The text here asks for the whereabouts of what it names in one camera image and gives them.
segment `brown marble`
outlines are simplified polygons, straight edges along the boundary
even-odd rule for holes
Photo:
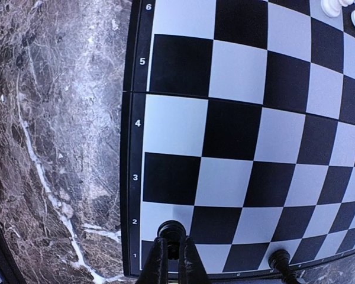
[[[0,225],[29,284],[134,282],[118,197],[130,7],[0,0]],[[303,275],[355,283],[355,256]]]

